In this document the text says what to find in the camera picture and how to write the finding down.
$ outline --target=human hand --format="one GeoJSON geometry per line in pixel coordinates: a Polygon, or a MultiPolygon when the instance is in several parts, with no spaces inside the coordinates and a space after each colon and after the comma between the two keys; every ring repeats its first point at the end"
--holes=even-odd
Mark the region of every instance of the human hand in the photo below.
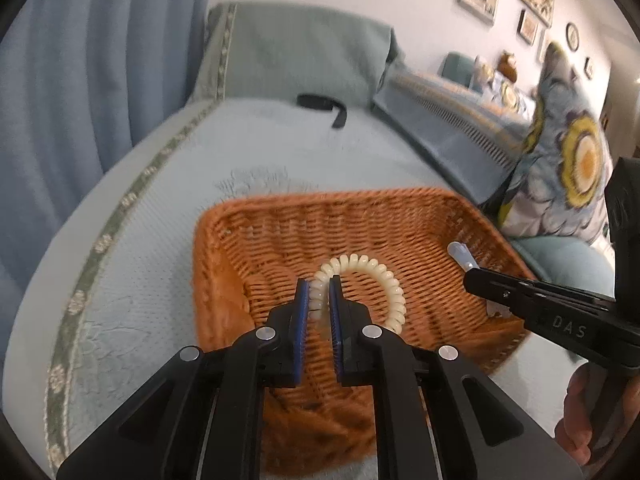
{"type": "MultiPolygon", "coordinates": [[[[580,465],[591,459],[589,443],[593,436],[587,408],[584,403],[584,389],[588,382],[588,368],[578,368],[571,380],[564,398],[564,417],[556,425],[556,442],[580,465]]],[[[622,397],[624,423],[618,430],[616,442],[627,434],[640,413],[640,376],[629,381],[622,397]]]]}

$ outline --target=curtain fold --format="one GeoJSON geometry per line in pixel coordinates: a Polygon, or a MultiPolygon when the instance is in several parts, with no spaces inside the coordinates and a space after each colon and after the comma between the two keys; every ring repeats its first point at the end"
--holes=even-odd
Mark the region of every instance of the curtain fold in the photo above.
{"type": "Polygon", "coordinates": [[[27,0],[2,39],[2,360],[54,234],[105,172],[185,104],[207,1],[27,0]]]}

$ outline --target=cream spiral hair tie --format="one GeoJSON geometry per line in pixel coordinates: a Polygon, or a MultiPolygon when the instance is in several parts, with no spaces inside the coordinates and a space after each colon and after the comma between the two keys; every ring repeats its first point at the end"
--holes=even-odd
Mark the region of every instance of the cream spiral hair tie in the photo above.
{"type": "Polygon", "coordinates": [[[322,264],[320,270],[314,274],[309,291],[309,319],[325,322],[329,319],[329,280],[333,275],[346,276],[352,272],[363,272],[374,278],[384,289],[389,302],[389,314],[386,316],[384,327],[396,334],[402,332],[404,314],[406,314],[406,300],[400,282],[394,278],[386,265],[379,264],[375,258],[369,260],[366,254],[358,256],[343,254],[340,258],[331,258],[329,263],[322,264]]]}

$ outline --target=wicker basket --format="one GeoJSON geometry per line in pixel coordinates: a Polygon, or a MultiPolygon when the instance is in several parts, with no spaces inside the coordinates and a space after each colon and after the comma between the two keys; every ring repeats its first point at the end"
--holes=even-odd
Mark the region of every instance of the wicker basket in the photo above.
{"type": "MultiPolygon", "coordinates": [[[[486,303],[462,286],[447,254],[468,245],[483,267],[532,278],[499,232],[459,196],[441,189],[285,195],[233,200],[201,217],[193,286],[199,343],[223,348],[290,301],[298,277],[311,278],[340,254],[368,254],[392,270],[407,300],[402,338],[433,349],[453,344],[485,372],[523,341],[522,322],[489,320],[486,303]]],[[[366,275],[342,279],[345,297],[386,315],[382,288],[366,275]]],[[[307,475],[375,453],[370,388],[342,388],[332,348],[310,327],[302,386],[267,393],[262,460],[267,472],[307,475]]]]}

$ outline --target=white plastic object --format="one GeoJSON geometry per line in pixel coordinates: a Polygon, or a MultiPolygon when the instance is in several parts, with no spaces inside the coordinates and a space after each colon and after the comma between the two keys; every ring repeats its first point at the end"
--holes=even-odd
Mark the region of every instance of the white plastic object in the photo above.
{"type": "Polygon", "coordinates": [[[389,302],[389,312],[383,326],[400,334],[404,325],[406,315],[406,300],[404,290],[400,287],[400,282],[395,279],[394,274],[386,268],[385,264],[380,264],[375,258],[369,259],[366,254],[358,256],[342,254],[339,258],[331,260],[320,266],[320,270],[314,274],[309,291],[309,319],[320,321],[327,325],[329,320],[329,280],[335,274],[346,276],[352,272],[363,272],[374,278],[384,289],[389,302]]]}
{"type": "MultiPolygon", "coordinates": [[[[465,244],[452,242],[447,247],[447,253],[449,253],[449,256],[451,256],[465,272],[469,269],[480,268],[465,244]]],[[[486,314],[488,317],[500,316],[505,319],[511,317],[509,307],[494,303],[493,301],[486,302],[486,314]]]]}

